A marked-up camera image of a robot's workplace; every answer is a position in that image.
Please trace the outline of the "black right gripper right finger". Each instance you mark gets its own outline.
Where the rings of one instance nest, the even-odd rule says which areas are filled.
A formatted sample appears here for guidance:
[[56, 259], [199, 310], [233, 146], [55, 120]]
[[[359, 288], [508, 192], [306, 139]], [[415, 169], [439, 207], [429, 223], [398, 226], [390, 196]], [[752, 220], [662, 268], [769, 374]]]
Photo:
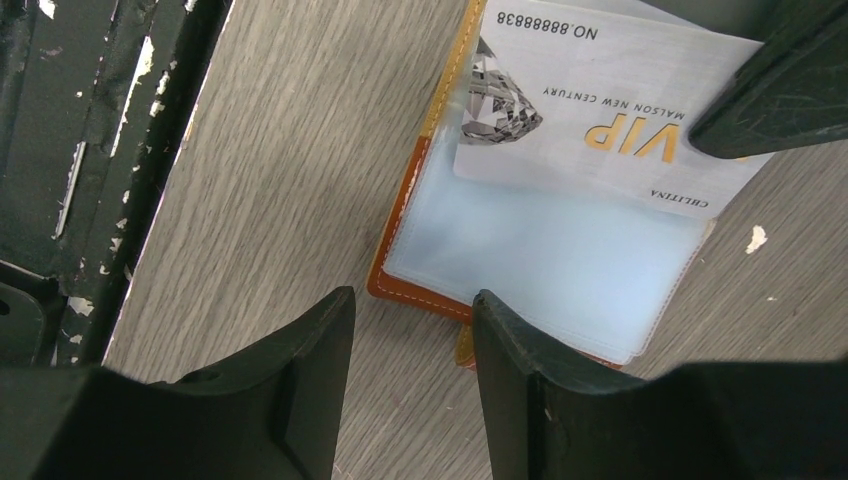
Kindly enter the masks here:
[[479, 292], [472, 329], [497, 479], [843, 479], [847, 364], [706, 362], [645, 380]]

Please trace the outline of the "white diamond VIP card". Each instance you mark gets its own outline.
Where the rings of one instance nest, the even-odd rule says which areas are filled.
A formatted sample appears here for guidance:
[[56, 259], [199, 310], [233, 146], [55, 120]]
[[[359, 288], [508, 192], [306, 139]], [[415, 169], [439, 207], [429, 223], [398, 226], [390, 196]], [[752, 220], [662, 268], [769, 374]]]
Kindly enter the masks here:
[[768, 156], [720, 159], [688, 135], [757, 48], [638, 1], [490, 1], [454, 173], [713, 218]]

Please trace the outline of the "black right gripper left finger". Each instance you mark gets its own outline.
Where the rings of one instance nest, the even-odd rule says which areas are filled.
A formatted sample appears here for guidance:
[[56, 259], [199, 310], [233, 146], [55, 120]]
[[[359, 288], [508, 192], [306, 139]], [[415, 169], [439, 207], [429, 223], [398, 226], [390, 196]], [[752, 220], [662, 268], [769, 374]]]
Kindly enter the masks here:
[[1, 371], [5, 479], [328, 479], [356, 316], [341, 286], [174, 383], [101, 366]]

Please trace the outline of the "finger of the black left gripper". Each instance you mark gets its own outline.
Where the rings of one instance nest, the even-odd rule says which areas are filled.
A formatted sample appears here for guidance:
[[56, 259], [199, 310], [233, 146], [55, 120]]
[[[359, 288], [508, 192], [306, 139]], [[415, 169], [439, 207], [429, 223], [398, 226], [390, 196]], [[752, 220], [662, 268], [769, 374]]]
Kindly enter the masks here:
[[735, 159], [846, 139], [846, 2], [776, 1], [755, 25], [762, 46], [691, 128], [690, 143]]

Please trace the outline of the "brown leather card holder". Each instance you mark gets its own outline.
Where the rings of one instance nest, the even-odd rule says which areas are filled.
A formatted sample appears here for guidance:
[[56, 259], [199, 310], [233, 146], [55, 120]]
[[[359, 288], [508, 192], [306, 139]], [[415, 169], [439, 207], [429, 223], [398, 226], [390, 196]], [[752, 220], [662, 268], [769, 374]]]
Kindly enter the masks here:
[[484, 8], [466, 5], [368, 292], [469, 324], [475, 295], [488, 289], [557, 340], [621, 367], [645, 350], [714, 224], [457, 177], [460, 107]]

